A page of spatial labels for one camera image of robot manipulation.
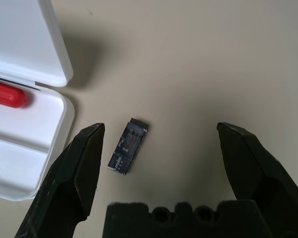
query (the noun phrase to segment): white plastic box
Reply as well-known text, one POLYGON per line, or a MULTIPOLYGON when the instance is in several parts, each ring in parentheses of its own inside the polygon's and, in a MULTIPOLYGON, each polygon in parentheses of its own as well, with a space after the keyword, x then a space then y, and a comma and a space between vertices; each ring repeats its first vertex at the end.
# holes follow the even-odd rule
POLYGON ((0 105, 0 197, 33 198, 61 153, 74 108, 54 90, 72 66, 49 0, 0 0, 0 79, 29 97, 24 108, 0 105))

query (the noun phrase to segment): memory card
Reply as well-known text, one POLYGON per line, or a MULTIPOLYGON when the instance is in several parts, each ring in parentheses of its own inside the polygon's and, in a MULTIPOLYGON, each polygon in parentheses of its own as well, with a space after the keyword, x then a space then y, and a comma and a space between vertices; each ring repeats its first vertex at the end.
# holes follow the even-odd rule
POLYGON ((148 125, 131 118, 111 157, 108 168, 125 175, 147 133, 148 125))

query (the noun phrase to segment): box lid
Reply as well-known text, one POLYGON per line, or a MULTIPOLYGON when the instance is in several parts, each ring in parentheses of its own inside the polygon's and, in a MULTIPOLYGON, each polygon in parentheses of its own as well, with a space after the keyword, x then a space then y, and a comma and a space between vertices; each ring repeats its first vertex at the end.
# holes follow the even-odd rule
POLYGON ((63 87, 73 69, 49 0, 0 0, 0 78, 63 87))

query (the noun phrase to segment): red object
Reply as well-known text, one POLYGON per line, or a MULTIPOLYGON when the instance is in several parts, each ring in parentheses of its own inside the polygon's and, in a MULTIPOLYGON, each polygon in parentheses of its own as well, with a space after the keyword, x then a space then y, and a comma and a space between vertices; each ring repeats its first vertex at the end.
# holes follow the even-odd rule
POLYGON ((28 97, 23 90, 0 83, 0 104, 20 108, 25 106, 27 101, 28 97))

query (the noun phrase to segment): beige surface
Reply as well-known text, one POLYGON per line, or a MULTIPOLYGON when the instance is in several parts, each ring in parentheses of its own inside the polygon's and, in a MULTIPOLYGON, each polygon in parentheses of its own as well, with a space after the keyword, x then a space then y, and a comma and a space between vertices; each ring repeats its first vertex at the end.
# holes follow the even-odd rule
MULTIPOLYGON (((255 133, 298 185, 298 0, 54 0, 74 68, 71 138, 104 122, 92 213, 75 238, 100 238, 106 206, 234 198, 216 124, 255 133), (127 121, 151 128, 130 173, 106 169, 127 121)), ((0 199, 0 238, 30 201, 0 199)))

